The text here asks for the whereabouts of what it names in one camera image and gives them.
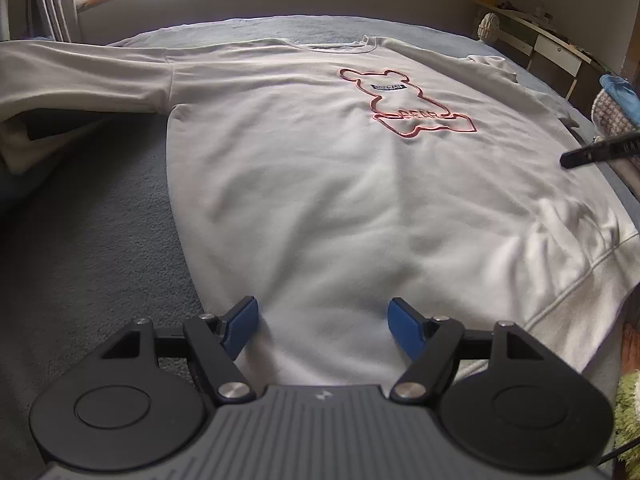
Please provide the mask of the white ribbed lamp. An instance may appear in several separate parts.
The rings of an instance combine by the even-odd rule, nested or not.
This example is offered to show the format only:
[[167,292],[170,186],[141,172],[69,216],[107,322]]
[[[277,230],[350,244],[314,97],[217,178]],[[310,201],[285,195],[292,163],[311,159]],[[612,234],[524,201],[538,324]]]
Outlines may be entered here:
[[497,14],[486,13],[477,25],[477,38],[484,44],[494,44],[500,35],[500,18]]

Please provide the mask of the white green fluffy sleeve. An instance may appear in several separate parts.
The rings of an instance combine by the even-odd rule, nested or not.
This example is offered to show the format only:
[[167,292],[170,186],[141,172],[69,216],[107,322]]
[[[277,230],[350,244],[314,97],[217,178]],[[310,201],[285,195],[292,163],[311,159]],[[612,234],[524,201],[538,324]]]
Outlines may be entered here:
[[[616,448],[639,437],[639,408],[639,372],[634,370],[623,375],[618,382],[614,410]],[[629,479],[639,478],[638,446],[618,456],[618,460],[625,465]]]

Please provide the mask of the blue folded garment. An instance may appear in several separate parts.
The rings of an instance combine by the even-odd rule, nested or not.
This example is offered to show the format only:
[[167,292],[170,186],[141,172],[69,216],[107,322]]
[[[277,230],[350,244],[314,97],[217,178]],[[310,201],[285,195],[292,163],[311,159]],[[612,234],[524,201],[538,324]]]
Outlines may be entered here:
[[617,75],[605,74],[600,77],[602,89],[620,107],[629,121],[640,126],[640,100],[630,82]]

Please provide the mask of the grey fleece bed blanket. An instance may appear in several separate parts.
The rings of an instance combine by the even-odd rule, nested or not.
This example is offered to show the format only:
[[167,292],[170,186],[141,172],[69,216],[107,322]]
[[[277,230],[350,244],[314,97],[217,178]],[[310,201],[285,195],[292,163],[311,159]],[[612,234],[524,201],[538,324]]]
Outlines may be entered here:
[[5,178],[12,200],[1,206],[1,474],[30,479],[43,462],[28,429],[28,410],[49,382],[138,314],[175,323],[227,307],[245,295],[262,307],[258,335],[241,356],[255,385],[379,384],[397,377],[404,358],[387,331],[393,296],[416,306],[459,311],[440,299],[427,270],[411,270],[409,251],[351,228],[355,249],[336,243],[326,266],[305,270],[314,242],[330,237],[329,221],[344,188],[287,200],[268,231],[283,248],[277,263],[261,255],[255,235],[272,213],[255,206],[250,230],[224,236],[226,257],[207,273],[215,299],[192,281],[169,203],[166,122],[122,115],[26,177]]

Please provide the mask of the white wooden desk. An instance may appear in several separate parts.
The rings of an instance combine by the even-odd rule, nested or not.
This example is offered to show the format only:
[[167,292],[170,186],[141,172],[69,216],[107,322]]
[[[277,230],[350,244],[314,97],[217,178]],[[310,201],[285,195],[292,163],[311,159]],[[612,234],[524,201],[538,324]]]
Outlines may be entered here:
[[610,71],[595,56],[571,44],[516,11],[508,11],[475,0],[477,14],[473,35],[487,14],[498,16],[495,49],[548,84],[585,116],[602,90],[600,78]]

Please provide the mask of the pink tweed folded garment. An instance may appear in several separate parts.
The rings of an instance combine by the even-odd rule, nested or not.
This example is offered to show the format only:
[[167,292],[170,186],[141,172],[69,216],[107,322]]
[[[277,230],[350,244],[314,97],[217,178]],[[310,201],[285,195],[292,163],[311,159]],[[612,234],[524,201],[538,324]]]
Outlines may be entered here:
[[591,121],[597,133],[604,138],[639,132],[639,127],[631,122],[605,90],[601,90],[592,103]]

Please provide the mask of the cream bear hoodie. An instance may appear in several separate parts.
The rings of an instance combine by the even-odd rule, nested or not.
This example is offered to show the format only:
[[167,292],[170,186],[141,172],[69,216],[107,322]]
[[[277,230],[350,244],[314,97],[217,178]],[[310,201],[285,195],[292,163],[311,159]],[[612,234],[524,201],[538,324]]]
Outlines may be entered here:
[[12,168],[29,110],[167,117],[168,191],[208,312],[242,296],[261,382],[390,386],[395,296],[473,328],[520,324],[576,370],[639,283],[639,232],[596,167],[567,171],[568,116],[501,58],[411,44],[197,49],[7,42]]

